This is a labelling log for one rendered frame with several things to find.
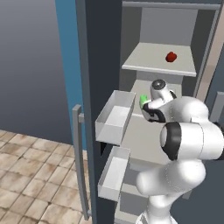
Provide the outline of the dark grey freezer door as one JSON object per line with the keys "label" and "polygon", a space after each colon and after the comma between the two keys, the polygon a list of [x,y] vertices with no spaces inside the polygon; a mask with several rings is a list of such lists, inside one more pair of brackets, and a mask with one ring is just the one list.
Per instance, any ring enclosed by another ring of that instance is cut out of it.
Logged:
{"label": "dark grey freezer door", "polygon": [[93,224],[114,224],[116,204],[97,185],[112,146],[95,140],[95,120],[119,88],[122,0],[75,0]]}

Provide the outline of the red bell pepper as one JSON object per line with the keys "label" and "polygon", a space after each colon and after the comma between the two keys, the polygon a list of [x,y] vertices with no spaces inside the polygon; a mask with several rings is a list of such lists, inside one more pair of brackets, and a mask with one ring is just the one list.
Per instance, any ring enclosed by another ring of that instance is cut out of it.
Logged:
{"label": "red bell pepper", "polygon": [[166,57],[165,57],[165,60],[167,62],[173,62],[175,59],[177,58],[177,54],[174,53],[174,52],[169,52]]}

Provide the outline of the small white door bin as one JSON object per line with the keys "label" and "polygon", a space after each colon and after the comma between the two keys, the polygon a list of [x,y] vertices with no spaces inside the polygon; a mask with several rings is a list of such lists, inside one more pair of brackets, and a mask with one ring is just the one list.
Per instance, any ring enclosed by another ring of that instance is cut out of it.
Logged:
{"label": "small white door bin", "polygon": [[98,182],[98,196],[100,198],[119,200],[129,159],[130,149],[117,146],[112,148]]}

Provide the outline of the grey freezer cabinet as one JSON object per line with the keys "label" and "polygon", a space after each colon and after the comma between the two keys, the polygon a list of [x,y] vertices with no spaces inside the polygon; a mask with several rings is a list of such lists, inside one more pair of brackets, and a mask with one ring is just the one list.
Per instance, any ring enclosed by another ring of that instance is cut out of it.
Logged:
{"label": "grey freezer cabinet", "polygon": [[[121,65],[138,43],[189,46],[197,74],[190,77],[122,69],[122,87],[117,90],[132,92],[136,80],[152,83],[161,79],[167,85],[179,84],[182,87],[181,96],[191,96],[205,103],[213,72],[206,63],[210,59],[210,52],[221,47],[214,33],[221,24],[222,6],[219,0],[124,0]],[[162,165],[132,164],[129,160],[120,197],[116,202],[115,224],[136,224],[148,202],[148,197],[137,190],[137,175]],[[203,182],[192,190],[201,188]],[[178,224],[224,224],[224,221],[208,215],[205,209],[209,204],[207,200],[200,203],[189,200],[192,190],[172,203],[171,217]]]}

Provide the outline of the large white door bin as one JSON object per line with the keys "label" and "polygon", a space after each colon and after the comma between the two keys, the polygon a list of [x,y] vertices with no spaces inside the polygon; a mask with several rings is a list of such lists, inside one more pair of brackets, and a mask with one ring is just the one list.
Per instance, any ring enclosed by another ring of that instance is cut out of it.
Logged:
{"label": "large white door bin", "polygon": [[133,112],[136,94],[115,90],[95,120],[95,140],[120,145]]}

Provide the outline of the green food item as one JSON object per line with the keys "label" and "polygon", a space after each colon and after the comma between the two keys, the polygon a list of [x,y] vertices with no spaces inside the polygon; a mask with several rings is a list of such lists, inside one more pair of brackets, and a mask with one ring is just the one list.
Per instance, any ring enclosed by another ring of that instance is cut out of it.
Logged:
{"label": "green food item", "polygon": [[146,94],[141,94],[139,99],[139,106],[142,109],[144,107],[144,104],[148,101],[148,97]]}

